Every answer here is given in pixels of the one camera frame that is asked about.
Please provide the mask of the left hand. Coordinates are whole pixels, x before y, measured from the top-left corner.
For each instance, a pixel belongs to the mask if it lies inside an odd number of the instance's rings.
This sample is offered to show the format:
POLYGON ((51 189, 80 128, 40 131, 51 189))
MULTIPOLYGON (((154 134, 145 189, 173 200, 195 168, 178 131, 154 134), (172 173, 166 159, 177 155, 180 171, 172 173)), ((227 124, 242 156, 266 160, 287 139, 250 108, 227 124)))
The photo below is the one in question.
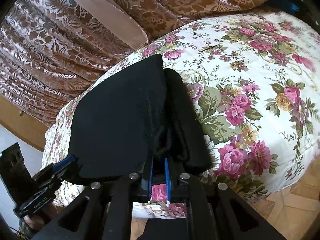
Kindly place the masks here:
POLYGON ((57 206, 53 203, 49 203, 46 206, 44 206, 40 211, 37 211, 37 213, 31 216, 25 216, 23 219, 31 229, 40 231, 57 214, 57 206))

